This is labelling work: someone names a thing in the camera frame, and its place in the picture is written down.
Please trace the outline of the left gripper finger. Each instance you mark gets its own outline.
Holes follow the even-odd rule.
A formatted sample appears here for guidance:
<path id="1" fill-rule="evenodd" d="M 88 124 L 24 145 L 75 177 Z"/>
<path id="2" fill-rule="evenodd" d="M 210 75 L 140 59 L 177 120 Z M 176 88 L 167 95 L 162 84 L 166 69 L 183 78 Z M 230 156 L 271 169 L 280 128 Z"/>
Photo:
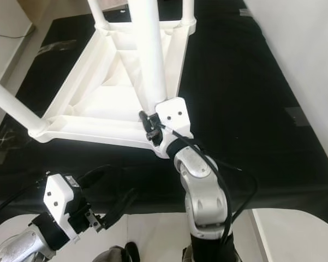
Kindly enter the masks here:
<path id="1" fill-rule="evenodd" d="M 116 224 L 122 216 L 126 214 L 126 209 L 131 206 L 137 197 L 138 192 L 136 189 L 131 189 L 126 192 L 126 194 L 116 202 L 114 207 L 105 214 L 104 230 L 107 230 L 112 227 L 112 225 Z"/>
<path id="2" fill-rule="evenodd" d="M 109 169 L 109 165 L 101 165 L 97 168 L 89 170 L 79 177 L 79 185 L 82 189 L 91 187 L 94 183 L 98 182 L 105 172 Z"/>

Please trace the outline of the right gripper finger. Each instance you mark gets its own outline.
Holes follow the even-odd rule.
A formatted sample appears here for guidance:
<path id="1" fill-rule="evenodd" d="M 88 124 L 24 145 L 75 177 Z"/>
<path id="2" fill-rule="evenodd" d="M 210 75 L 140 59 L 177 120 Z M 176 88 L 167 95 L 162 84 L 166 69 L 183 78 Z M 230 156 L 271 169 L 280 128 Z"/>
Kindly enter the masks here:
<path id="1" fill-rule="evenodd" d="M 147 137 L 156 136 L 156 128 L 152 125 L 149 115 L 146 112 L 140 111 L 139 118 L 143 123 L 144 130 L 146 131 Z"/>

